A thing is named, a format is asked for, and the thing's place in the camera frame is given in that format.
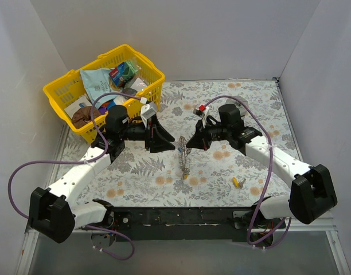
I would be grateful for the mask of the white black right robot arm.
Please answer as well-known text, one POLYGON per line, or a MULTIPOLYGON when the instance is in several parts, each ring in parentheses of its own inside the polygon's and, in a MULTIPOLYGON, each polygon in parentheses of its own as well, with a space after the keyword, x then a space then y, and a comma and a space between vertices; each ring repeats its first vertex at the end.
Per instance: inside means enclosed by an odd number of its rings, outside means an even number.
POLYGON ((200 119, 187 148, 208 150, 213 141, 226 140, 243 155, 272 168, 272 172, 290 188, 290 195, 263 199, 251 214, 255 226, 266 227, 274 218, 296 218, 310 224, 337 205, 332 178, 325 166, 313 167, 272 147, 260 131, 245 126, 234 104, 219 108, 220 120, 208 115, 204 105, 193 112, 200 119))

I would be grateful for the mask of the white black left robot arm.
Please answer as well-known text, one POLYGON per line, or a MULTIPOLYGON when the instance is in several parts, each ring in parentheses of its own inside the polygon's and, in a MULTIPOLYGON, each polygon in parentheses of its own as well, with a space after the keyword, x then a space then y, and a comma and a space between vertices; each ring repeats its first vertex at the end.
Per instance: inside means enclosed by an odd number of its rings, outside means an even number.
POLYGON ((72 167, 47 189, 36 188, 30 197, 28 225, 57 243, 65 241, 74 229, 114 224, 114 207, 101 199, 77 205, 78 196, 93 179, 121 154, 125 142, 143 141, 150 153, 175 149, 175 139, 157 119, 157 106, 147 103, 141 114, 130 120, 123 105, 111 107, 96 139, 82 157, 83 164, 72 167))

